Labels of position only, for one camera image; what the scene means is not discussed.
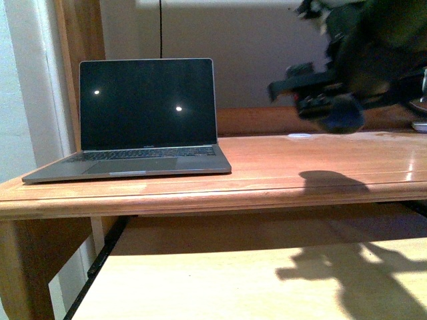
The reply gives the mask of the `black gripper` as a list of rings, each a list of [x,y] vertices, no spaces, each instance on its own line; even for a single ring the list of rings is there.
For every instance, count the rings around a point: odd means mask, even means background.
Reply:
[[[426,69],[425,1],[303,1],[296,13],[328,34],[329,61],[320,73],[311,63],[288,67],[269,84],[272,101],[291,95],[300,119],[334,134],[358,131],[368,109],[413,112]]]

